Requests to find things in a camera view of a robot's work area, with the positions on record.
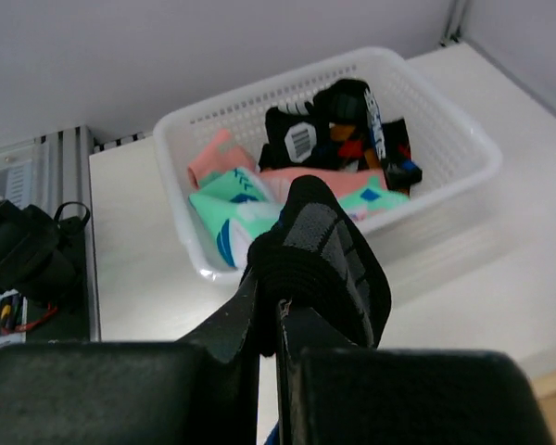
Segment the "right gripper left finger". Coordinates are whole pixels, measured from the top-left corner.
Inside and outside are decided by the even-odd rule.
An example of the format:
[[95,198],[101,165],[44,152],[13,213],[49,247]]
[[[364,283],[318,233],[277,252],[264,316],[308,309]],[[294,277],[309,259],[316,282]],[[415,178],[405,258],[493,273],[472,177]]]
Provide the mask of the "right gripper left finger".
[[252,444],[257,284],[173,342],[0,349],[0,444]]

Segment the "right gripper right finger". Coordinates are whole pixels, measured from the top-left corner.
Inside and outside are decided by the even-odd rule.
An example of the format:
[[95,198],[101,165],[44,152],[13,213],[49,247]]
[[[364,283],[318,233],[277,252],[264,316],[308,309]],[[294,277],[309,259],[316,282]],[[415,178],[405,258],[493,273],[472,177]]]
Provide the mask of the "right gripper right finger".
[[492,350],[378,350],[276,309],[280,444],[550,444],[526,375]]

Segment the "teal sock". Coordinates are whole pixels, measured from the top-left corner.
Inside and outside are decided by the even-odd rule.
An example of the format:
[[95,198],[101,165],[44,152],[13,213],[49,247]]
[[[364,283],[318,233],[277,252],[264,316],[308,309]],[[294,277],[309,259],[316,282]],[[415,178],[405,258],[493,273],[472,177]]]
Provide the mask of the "teal sock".
[[[388,191],[399,201],[393,209],[409,201],[403,193]],[[252,172],[236,168],[191,194],[189,202],[226,264],[243,269],[250,244],[270,230],[286,199],[275,201],[271,190]]]

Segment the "argyle red orange sock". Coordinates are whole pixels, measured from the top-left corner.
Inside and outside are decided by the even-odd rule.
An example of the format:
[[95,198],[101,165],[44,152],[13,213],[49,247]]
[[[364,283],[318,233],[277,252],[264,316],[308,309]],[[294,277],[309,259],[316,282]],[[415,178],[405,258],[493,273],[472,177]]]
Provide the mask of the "argyle red orange sock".
[[[386,122],[382,129],[386,156],[401,163],[411,159],[411,143],[404,119]],[[382,168],[368,131],[358,125],[330,123],[326,150],[337,170],[346,169],[352,163],[357,163],[358,171]]]

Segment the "pink sock front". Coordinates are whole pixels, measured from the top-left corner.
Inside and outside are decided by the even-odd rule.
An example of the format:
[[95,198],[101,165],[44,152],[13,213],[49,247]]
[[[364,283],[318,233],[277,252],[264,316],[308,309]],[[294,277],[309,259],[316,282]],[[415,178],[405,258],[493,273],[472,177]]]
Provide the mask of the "pink sock front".
[[187,174],[191,185],[200,189],[236,168],[252,172],[271,190],[277,202],[285,201],[290,185],[296,178],[304,175],[316,176],[329,186],[340,205],[357,221],[399,205],[395,195],[386,189],[385,178],[379,171],[336,172],[306,167],[262,171],[254,158],[237,144],[226,129],[219,130],[191,161]]

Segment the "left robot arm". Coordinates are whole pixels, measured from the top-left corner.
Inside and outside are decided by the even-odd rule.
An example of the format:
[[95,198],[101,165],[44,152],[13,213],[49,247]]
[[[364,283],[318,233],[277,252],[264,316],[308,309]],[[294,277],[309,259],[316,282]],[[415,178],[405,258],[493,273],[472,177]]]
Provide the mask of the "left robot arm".
[[51,216],[0,197],[0,293],[15,290],[40,307],[84,307],[84,235],[90,218],[79,201],[61,204]]

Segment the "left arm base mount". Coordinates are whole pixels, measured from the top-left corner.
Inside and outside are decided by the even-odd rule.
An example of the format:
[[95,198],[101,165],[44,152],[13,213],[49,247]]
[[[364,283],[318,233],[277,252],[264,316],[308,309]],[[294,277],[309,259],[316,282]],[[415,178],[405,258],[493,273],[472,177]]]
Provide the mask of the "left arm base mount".
[[0,346],[3,343],[85,341],[90,337],[85,234],[78,216],[59,223],[64,231],[61,251],[78,273],[76,282],[59,301],[29,302],[16,291],[0,294]]

